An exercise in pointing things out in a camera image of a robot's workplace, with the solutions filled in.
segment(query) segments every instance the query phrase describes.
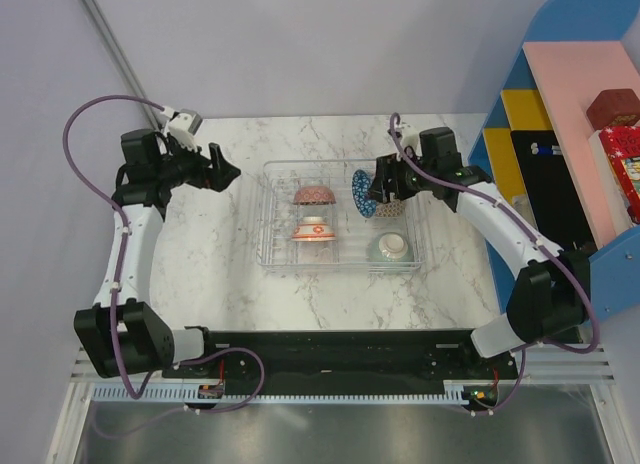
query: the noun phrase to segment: yellow panel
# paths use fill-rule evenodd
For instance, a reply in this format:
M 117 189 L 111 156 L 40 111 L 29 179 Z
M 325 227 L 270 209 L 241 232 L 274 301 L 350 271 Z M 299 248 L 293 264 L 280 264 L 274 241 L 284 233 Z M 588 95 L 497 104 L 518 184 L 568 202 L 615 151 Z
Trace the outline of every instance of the yellow panel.
M 502 91 L 504 110 L 512 131 L 552 131 L 540 93 L 533 89 Z
M 484 129 L 482 133 L 496 186 L 507 201 L 513 204 L 514 197 L 526 195 L 527 191 L 513 150 L 511 130 L 489 128 Z

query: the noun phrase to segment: blue plate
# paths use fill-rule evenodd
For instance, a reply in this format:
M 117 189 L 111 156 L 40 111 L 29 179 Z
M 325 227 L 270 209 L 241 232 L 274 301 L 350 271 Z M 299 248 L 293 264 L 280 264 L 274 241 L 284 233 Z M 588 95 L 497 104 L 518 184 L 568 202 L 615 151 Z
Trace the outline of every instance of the blue plate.
M 358 212 L 364 217 L 373 217 L 376 213 L 377 202 L 369 199 L 369 187 L 371 186 L 371 176 L 362 169 L 358 169 L 353 173 L 351 180 L 351 192 L 353 193 L 353 201 L 356 203 Z

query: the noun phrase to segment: toy kitchen shelf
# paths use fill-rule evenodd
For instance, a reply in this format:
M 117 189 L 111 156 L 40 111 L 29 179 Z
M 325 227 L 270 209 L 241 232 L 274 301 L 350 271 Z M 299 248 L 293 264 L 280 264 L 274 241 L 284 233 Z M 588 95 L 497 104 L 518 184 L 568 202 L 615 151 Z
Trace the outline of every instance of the toy kitchen shelf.
M 616 235 L 591 155 L 586 110 L 604 89 L 640 95 L 640 75 L 620 42 L 639 8 L 640 0 L 549 0 L 531 22 L 469 158 L 511 200 L 526 192 L 511 130 L 555 132 L 598 247 L 590 258 L 591 298 L 600 319 L 640 300 L 634 289 L 640 226 Z M 515 279 L 488 243 L 487 249 L 504 311 Z

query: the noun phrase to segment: brown box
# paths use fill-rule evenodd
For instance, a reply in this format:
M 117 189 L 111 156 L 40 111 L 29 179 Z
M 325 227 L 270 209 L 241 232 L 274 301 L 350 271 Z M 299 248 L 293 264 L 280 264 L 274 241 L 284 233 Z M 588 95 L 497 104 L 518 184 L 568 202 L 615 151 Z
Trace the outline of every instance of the brown box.
M 633 89 L 607 89 L 598 94 L 587 109 L 593 129 L 633 126 L 640 119 L 640 99 Z

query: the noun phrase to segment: bowl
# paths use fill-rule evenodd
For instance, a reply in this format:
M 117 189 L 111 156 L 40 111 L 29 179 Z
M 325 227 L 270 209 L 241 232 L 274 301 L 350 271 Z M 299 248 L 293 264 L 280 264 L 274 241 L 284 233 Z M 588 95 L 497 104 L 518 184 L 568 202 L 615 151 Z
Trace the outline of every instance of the bowl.
M 358 212 L 366 218 L 369 217 L 400 217 L 406 206 L 404 201 L 393 201 L 381 204 L 369 198 L 369 187 L 373 182 L 373 176 L 362 169 L 353 174 L 351 180 L 351 192 Z
M 336 234 L 324 217 L 303 217 L 291 235 L 295 242 L 335 241 Z
M 409 240 L 398 232 L 385 232 L 376 237 L 368 249 L 372 262 L 412 262 L 413 250 Z
M 336 196 L 327 186 L 305 186 L 298 189 L 293 197 L 298 206 L 321 206 L 335 204 Z

